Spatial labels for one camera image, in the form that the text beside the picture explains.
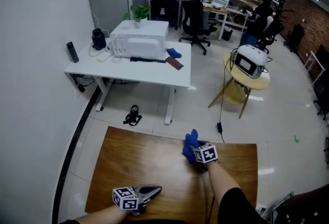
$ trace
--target black sleeve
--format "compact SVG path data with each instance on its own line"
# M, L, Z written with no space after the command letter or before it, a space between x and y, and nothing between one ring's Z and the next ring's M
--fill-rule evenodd
M226 192L221 201L218 224L227 223L267 224L238 188Z

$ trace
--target wooden board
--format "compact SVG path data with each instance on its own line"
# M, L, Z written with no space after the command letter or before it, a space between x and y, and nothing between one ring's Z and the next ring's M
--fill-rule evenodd
M178 219L205 223L212 192L208 173L201 174L181 154L182 140L150 136L109 127L97 160L88 194L86 212L113 205L112 189L156 184L162 193L148 203L140 219ZM255 144L215 144L220 164L239 183L255 207L258 185ZM215 204L211 223L217 223Z

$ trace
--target black bottle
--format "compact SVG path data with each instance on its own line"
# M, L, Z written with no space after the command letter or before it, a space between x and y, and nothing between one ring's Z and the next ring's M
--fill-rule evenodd
M68 49L68 52L71 55L71 58L72 58L73 62L77 63L79 61L79 58L78 58L76 49L74 49L73 43L72 42L67 43L66 47Z
M96 50L101 50L106 47L105 35L101 29L93 30L92 40Z

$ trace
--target desk leg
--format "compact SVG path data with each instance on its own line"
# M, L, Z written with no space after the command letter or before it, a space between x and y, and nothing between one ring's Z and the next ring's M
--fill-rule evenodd
M246 105L247 105L247 102L248 102L248 99L249 99L249 95L251 93L251 88L248 88L248 92L247 92L247 96L246 96L246 100L245 102L243 103L243 106L242 106L242 110L241 110L241 113L240 113L240 116L239 116L239 119L241 118L245 108L246 108Z
M304 65L305 68L306 68L308 62L310 61L310 58L311 58L311 57L312 57L312 55L310 55L310 56L308 57L307 61L305 62L305 65Z
M227 19L227 15L224 15L224 20L222 23L222 28L221 28L221 32L220 32L220 36L218 37L218 40L220 41L222 39L223 33L224 33L224 28L225 28L225 24L226 24L226 19Z
M320 74L317 76L317 78L315 79L315 81L313 81L312 86L317 82L317 80L321 77L321 75L323 74L323 70L320 72Z
M309 70L313 67L314 61L315 61L315 60L313 60L313 61L310 63L310 66L308 67L307 71L309 71Z
M212 100L212 102L209 104L208 108L210 108L211 106L214 105L214 103L220 98L220 96L223 95L223 91L231 84L231 82L233 82L233 78L231 78L227 84L223 86L223 89L221 89L221 91L218 93L218 95L215 97L215 99Z
M96 79L96 82L99 86L99 88L101 89L102 91L102 95L96 105L96 111L101 111L101 108L103 107L103 103L105 101L105 98L107 96L107 93L108 93L108 90L110 89L111 85L112 85L112 82L113 82L113 79L110 79L110 81L107 83L107 85L105 85L103 83L103 80L102 80L102 77L98 77Z
M166 113L166 118L164 120L165 125L171 124L171 114L173 112L174 95L175 95L175 87L170 86L167 113Z
M180 14L181 14L181 0L178 2L178 17L176 22L176 29L178 29L180 25Z
M183 17L182 17L182 20L181 20L181 25L180 25L180 34L184 34L184 30L183 30L183 20L185 18L185 10L183 8Z

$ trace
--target black office chair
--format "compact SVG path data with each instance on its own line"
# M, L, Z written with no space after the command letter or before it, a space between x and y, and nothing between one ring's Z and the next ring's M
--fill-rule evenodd
M151 18L154 21L168 21L177 29L178 2L176 0L151 0Z
M217 29L210 25L210 28L203 29L203 4L201 0L193 0L183 2L183 7L185 10L185 18L183 20L183 30L186 34L192 36L192 38L180 38L178 41L182 40L191 41L191 45L198 44L200 48L204 51L203 55L207 54L207 50L202 43L206 43L210 47L211 43L205 39L199 39L199 35L210 35L210 33L216 31Z
M326 115L329 113L329 83L328 83L329 75L327 72L324 73L324 75L317 81L317 83L314 86L314 92L317 96L317 100L313 101L314 103L317 103L320 107L320 110L318 111L317 115L323 114L324 118L323 120L326 120Z
M289 31L287 35L288 41L283 43L284 46L288 46L290 51L297 52L297 48L304 37L304 28L301 25L295 25L292 32Z

